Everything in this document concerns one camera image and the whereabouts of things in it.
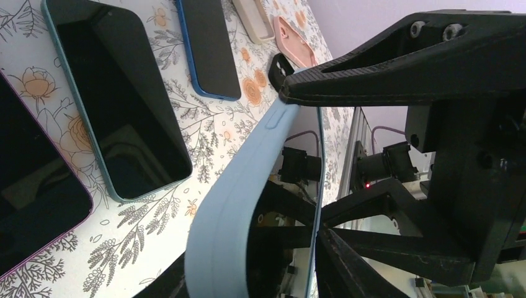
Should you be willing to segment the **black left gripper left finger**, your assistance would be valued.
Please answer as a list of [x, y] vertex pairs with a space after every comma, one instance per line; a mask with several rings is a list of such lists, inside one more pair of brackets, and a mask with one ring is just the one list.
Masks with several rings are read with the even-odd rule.
[[149, 286], [134, 298], [189, 298], [184, 272], [185, 253], [181, 254]]

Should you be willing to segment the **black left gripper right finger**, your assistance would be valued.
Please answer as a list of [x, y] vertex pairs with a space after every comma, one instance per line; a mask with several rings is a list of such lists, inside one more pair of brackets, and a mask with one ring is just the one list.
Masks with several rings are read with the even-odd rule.
[[331, 229], [318, 232], [315, 248], [318, 295], [325, 298], [406, 297]]

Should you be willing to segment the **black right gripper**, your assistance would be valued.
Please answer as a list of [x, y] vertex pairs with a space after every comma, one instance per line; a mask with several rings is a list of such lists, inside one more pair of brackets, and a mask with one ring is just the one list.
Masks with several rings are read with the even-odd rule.
[[[390, 178], [321, 209], [324, 227], [360, 256], [446, 286], [525, 259], [524, 14], [410, 14], [287, 76], [279, 96], [301, 106], [409, 106], [410, 143], [435, 153], [426, 199]], [[399, 234], [338, 227], [376, 215], [394, 219]]]

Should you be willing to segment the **black phone light blue case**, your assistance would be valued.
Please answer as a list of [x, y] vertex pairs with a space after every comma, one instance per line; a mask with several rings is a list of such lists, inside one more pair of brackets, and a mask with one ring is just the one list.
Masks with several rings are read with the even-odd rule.
[[322, 165], [318, 112], [301, 107], [252, 215], [246, 258], [250, 297], [308, 297]]

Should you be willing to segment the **pink phone case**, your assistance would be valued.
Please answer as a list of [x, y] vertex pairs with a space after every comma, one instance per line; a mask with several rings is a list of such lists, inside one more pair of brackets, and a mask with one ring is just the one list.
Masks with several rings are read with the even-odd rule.
[[296, 66], [310, 68], [317, 65], [313, 49], [307, 41], [282, 17], [273, 19], [277, 48]]

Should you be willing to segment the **black smartphone from pink case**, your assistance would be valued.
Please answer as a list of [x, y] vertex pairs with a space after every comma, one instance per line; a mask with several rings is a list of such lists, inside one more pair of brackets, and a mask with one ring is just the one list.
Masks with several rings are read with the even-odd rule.
[[197, 94], [226, 101], [241, 88], [220, 0], [175, 2], [192, 86]]

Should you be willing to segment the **beige phone case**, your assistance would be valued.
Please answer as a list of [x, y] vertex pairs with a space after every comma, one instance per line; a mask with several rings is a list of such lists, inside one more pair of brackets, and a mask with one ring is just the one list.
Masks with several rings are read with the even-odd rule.
[[270, 19], [260, 0], [233, 0], [233, 5], [252, 43], [260, 45], [275, 38]]

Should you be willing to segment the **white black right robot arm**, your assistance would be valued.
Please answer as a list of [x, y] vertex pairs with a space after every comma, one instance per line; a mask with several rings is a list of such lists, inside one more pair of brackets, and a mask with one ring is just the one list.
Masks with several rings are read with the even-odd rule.
[[324, 255], [359, 256], [447, 286], [525, 259], [525, 15], [441, 9], [404, 17], [279, 92], [312, 107], [406, 106], [405, 141], [367, 155], [321, 211]]

